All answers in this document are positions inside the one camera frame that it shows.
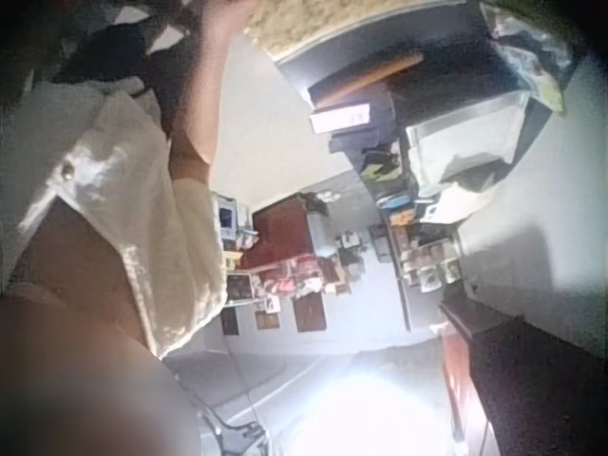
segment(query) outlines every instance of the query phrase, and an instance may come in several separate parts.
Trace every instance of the light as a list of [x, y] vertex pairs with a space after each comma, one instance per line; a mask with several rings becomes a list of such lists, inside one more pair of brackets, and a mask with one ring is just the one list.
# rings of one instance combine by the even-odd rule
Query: light
[[357, 375], [320, 394], [295, 437], [294, 456], [447, 454], [449, 429], [389, 382]]

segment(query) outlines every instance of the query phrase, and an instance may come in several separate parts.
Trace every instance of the white wall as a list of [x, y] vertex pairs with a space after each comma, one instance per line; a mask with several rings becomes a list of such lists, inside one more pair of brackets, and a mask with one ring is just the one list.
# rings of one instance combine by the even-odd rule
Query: white wall
[[352, 169], [315, 135], [310, 107], [270, 57], [238, 36], [221, 93], [219, 144], [211, 188], [254, 209]]
[[391, 264], [379, 263], [370, 249], [366, 273], [352, 294], [324, 295], [327, 330], [297, 332], [294, 306], [282, 303], [278, 330], [258, 331], [255, 310], [238, 308], [239, 336], [225, 337], [234, 352], [260, 354], [337, 354], [406, 346], [433, 337], [429, 329], [406, 332], [399, 292]]
[[494, 200], [460, 229], [481, 298], [598, 354], [606, 336], [606, 80], [580, 63]]

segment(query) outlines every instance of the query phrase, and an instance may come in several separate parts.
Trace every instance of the plastic bag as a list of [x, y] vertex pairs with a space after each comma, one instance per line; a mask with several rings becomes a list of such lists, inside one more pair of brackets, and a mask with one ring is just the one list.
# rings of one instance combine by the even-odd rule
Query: plastic bag
[[534, 52], [497, 43], [492, 43], [492, 46], [509, 67], [527, 83], [534, 98], [552, 111], [563, 112], [560, 86], [555, 78], [542, 68]]
[[560, 69], [565, 69], [572, 64], [572, 48], [561, 38], [537, 28], [508, 9], [494, 7], [486, 3], [480, 3], [480, 8], [490, 34], [495, 40], [525, 32], [541, 44], [543, 51], [552, 54], [555, 64]]

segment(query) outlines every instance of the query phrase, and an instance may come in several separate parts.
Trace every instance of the red cabinet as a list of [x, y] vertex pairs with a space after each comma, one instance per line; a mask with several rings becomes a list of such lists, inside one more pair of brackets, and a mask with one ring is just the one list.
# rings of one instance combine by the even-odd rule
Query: red cabinet
[[306, 201], [299, 195], [256, 212], [254, 227], [259, 231], [259, 241], [243, 255], [241, 268], [251, 271], [313, 254], [306, 215]]

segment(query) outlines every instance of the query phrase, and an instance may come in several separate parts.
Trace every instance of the person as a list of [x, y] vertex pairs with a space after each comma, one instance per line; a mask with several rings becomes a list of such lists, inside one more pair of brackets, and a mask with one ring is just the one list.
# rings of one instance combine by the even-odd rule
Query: person
[[[55, 306], [164, 357], [219, 313], [225, 271], [209, 177], [228, 49], [256, 5], [207, 0], [198, 36], [165, 60], [146, 55], [156, 36], [148, 26], [162, 29], [155, 21], [139, 28], [142, 44], [124, 41], [129, 51], [77, 52], [11, 116], [0, 159], [0, 312], [16, 326]], [[191, 69], [166, 89], [154, 69], [175, 55]]]

